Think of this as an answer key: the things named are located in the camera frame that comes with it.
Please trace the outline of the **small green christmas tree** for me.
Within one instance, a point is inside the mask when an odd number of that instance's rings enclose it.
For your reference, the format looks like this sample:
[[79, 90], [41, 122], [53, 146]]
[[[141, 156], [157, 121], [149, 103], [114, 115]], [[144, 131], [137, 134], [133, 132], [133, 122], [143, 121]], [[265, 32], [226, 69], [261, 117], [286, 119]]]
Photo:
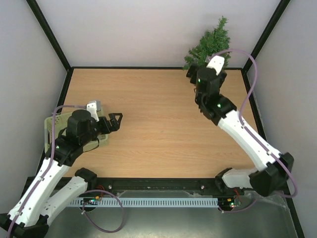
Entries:
[[227, 18], [222, 16], [212, 31], [206, 30], [204, 32], [198, 44], [190, 48], [184, 57], [183, 70], [188, 70], [193, 64], [205, 66], [207, 56], [229, 49], [231, 39], [228, 36], [228, 30], [225, 29], [227, 22]]

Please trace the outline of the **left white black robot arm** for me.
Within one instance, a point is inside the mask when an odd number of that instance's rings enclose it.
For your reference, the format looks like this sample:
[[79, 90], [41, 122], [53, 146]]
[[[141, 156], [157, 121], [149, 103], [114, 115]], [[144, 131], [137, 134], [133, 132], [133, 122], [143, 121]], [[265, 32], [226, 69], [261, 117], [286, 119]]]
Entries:
[[19, 202], [0, 216], [0, 226], [7, 237], [43, 238], [53, 220], [76, 197], [84, 193], [106, 193], [97, 189], [97, 175], [81, 168], [71, 180], [53, 194], [53, 190], [84, 152], [84, 147], [98, 136], [118, 131], [123, 115], [100, 117], [87, 109], [72, 112], [67, 126], [51, 143], [42, 166]]

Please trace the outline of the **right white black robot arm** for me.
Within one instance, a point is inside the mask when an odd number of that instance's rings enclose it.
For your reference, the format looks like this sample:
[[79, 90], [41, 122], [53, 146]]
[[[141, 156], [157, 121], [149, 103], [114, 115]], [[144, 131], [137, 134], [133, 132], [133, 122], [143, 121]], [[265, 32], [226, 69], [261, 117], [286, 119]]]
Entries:
[[237, 107], [220, 93], [227, 76], [224, 70], [189, 67], [186, 76], [195, 84], [195, 103], [200, 112], [231, 136], [254, 164], [253, 169], [227, 168], [216, 177], [216, 189], [227, 194], [235, 187], [249, 188], [263, 197], [270, 196], [290, 178], [294, 158], [282, 154], [265, 141], [242, 117]]

